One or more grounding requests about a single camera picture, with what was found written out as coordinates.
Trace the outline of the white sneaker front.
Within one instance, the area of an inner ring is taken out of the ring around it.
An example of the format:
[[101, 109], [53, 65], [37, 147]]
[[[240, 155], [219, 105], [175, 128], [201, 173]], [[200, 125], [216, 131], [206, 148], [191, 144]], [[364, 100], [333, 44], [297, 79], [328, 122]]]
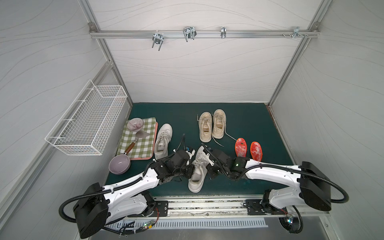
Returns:
[[205, 150], [204, 146], [201, 146], [198, 149], [192, 164], [195, 168], [189, 179], [188, 187], [192, 193], [198, 193], [203, 187], [208, 172], [207, 166], [213, 166], [214, 163], [210, 160], [210, 154]]

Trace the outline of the white sneaker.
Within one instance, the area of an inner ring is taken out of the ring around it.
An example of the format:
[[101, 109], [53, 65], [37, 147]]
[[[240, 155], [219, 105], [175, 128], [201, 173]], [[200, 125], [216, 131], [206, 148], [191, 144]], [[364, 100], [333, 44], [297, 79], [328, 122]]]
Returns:
[[155, 159], [160, 160], [168, 156], [168, 146], [173, 136], [173, 129], [170, 124], [164, 124], [160, 128], [155, 142]]
[[207, 166], [213, 166], [214, 163], [210, 160], [210, 154], [205, 150], [204, 146], [201, 146], [198, 149], [192, 164], [195, 168], [189, 179], [188, 187], [192, 193], [198, 193], [203, 187], [208, 172]]

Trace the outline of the red orange insole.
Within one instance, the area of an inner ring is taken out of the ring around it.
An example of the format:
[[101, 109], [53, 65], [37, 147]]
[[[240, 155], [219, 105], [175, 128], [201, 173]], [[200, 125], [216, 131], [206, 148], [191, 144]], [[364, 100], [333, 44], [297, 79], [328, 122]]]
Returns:
[[243, 138], [238, 138], [235, 143], [235, 153], [237, 157], [245, 158], [247, 155], [247, 143]]

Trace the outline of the beige lace sneaker with laces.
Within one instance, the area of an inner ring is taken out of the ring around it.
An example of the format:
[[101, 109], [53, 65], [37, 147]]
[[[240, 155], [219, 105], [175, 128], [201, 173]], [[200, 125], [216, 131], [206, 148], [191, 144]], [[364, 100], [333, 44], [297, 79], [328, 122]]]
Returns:
[[214, 139], [222, 139], [224, 135], [230, 137], [232, 140], [236, 141], [234, 137], [229, 135], [227, 133], [227, 116], [226, 113], [221, 110], [217, 109], [213, 113], [213, 130], [212, 130], [212, 137]]

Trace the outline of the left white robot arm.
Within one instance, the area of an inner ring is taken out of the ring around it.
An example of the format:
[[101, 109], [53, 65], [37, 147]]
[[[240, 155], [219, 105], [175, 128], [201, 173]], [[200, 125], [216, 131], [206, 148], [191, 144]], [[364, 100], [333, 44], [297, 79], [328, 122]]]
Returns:
[[116, 184], [100, 186], [95, 183], [85, 193], [64, 201], [60, 217], [77, 224], [81, 239], [93, 236], [108, 224], [130, 215], [148, 216], [156, 202], [148, 192], [174, 177], [190, 178], [194, 165], [194, 149], [178, 150], [168, 157], [151, 161], [145, 170]]

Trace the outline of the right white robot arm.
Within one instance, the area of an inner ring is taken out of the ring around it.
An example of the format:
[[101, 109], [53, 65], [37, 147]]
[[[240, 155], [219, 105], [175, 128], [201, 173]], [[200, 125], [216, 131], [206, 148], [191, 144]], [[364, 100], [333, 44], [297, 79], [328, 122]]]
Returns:
[[207, 147], [204, 147], [203, 152], [208, 156], [208, 172], [213, 177], [223, 174], [232, 181], [262, 180], [283, 185], [282, 189], [264, 192], [259, 206], [266, 214], [297, 205], [329, 212], [332, 204], [344, 204], [350, 199], [343, 188], [330, 181], [310, 162], [284, 166], [261, 163], [245, 157], [232, 158], [222, 151]]

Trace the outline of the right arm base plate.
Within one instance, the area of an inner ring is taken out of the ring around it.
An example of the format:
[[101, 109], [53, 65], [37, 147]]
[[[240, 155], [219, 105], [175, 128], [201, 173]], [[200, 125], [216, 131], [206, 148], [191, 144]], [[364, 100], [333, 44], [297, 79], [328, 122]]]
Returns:
[[249, 199], [245, 200], [243, 206], [250, 216], [256, 215], [286, 215], [287, 208], [278, 209], [273, 207], [267, 200]]

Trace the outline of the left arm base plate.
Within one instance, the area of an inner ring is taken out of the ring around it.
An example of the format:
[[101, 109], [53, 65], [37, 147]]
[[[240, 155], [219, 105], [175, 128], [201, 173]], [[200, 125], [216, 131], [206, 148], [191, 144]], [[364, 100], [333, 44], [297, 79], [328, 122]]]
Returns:
[[154, 201], [151, 202], [147, 208], [141, 213], [136, 215], [129, 215], [128, 218], [133, 217], [166, 217], [168, 215], [168, 201]]

